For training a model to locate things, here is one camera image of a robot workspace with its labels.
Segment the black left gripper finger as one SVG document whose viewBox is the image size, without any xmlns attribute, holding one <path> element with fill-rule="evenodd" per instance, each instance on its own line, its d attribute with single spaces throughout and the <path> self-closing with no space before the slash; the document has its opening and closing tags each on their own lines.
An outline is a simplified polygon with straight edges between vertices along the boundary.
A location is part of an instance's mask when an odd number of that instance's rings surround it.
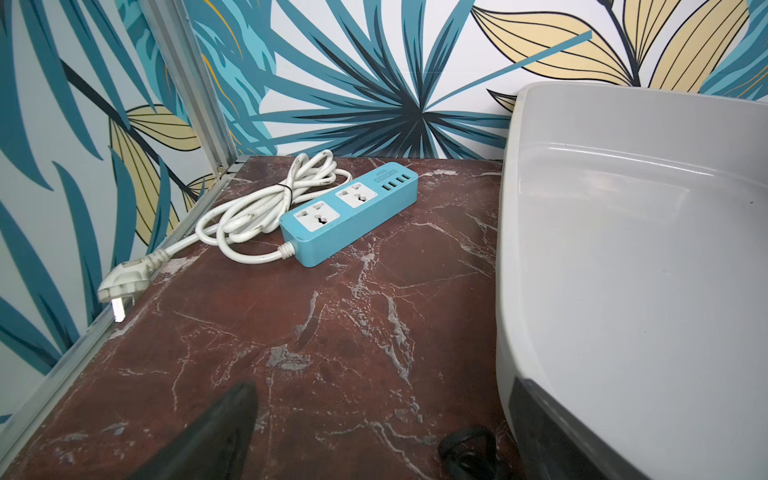
<svg viewBox="0 0 768 480">
<path fill-rule="evenodd" d="M 258 417 L 254 384 L 228 390 L 131 479 L 240 479 Z"/>
</svg>

